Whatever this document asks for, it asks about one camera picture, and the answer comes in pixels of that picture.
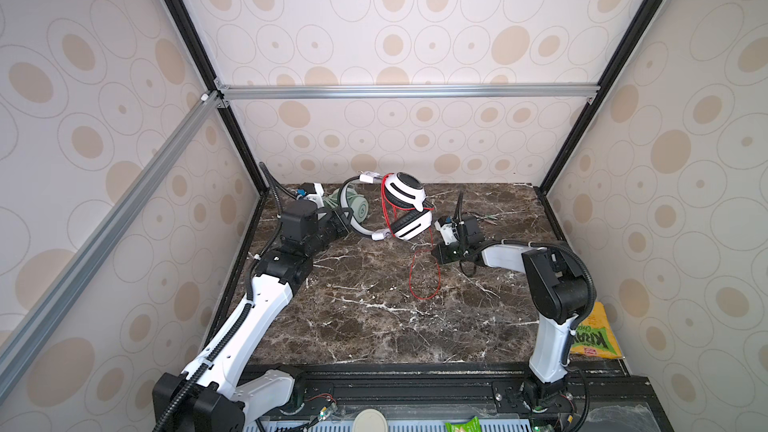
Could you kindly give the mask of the white black headphones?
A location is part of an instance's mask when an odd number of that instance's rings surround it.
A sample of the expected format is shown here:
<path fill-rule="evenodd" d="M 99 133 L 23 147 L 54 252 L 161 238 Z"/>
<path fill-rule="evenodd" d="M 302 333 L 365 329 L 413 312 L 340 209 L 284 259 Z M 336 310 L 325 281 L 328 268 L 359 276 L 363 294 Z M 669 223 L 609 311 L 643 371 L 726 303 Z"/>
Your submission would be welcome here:
<path fill-rule="evenodd" d="M 347 189 L 352 182 L 379 186 L 382 212 L 386 227 L 376 231 L 366 229 L 354 216 L 349 219 L 351 228 L 359 235 L 374 241 L 395 237 L 402 241 L 416 238 L 432 225 L 434 206 L 427 200 L 423 184 L 405 172 L 379 174 L 364 172 L 347 179 L 339 189 L 338 199 L 342 210 L 349 207 Z"/>

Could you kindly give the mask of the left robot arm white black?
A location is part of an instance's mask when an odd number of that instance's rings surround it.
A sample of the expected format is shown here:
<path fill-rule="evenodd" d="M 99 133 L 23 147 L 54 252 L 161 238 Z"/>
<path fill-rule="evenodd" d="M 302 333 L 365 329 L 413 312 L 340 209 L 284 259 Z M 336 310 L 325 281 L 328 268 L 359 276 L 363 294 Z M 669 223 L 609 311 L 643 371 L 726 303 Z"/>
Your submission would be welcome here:
<path fill-rule="evenodd" d="M 255 256 L 245 295 L 224 325 L 182 373 L 165 373 L 155 384 L 157 431 L 241 431 L 275 408 L 303 406 L 296 369 L 270 369 L 247 383 L 240 378 L 273 321 L 312 272 L 315 257 L 351 232 L 355 213 L 346 189 L 339 189 L 335 204 L 326 205 L 319 184 L 302 184 L 284 203 L 287 188 L 264 163 L 259 168 L 274 197 L 278 225 Z"/>

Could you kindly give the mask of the mint green headphones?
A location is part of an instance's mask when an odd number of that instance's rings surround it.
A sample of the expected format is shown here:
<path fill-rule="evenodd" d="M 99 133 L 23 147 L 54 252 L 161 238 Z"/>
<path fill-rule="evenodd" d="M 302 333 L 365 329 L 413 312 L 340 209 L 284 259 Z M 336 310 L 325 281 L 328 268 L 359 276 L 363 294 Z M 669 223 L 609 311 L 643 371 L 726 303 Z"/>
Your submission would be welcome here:
<path fill-rule="evenodd" d="M 330 195 L 323 198 L 324 205 L 330 209 L 349 208 L 355 220 L 363 223 L 369 216 L 369 203 L 365 196 L 358 193 L 352 185 L 345 189 L 345 201 L 340 199 L 341 189 L 334 190 Z"/>

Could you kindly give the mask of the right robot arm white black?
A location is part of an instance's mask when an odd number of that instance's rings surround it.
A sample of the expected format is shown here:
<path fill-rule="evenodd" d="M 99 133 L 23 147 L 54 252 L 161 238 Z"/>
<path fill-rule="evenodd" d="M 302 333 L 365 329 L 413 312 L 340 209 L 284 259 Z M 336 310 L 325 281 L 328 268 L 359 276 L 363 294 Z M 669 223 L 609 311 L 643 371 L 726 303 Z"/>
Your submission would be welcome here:
<path fill-rule="evenodd" d="M 535 348 L 520 394 L 536 412 L 563 393 L 567 385 L 570 350 L 578 326 L 596 302 L 594 281 L 583 260 L 563 242 L 522 242 L 488 239 L 478 219 L 463 212 L 459 197 L 452 216 L 434 224 L 442 242 L 432 250 L 439 264 L 471 263 L 525 274 L 538 314 Z"/>

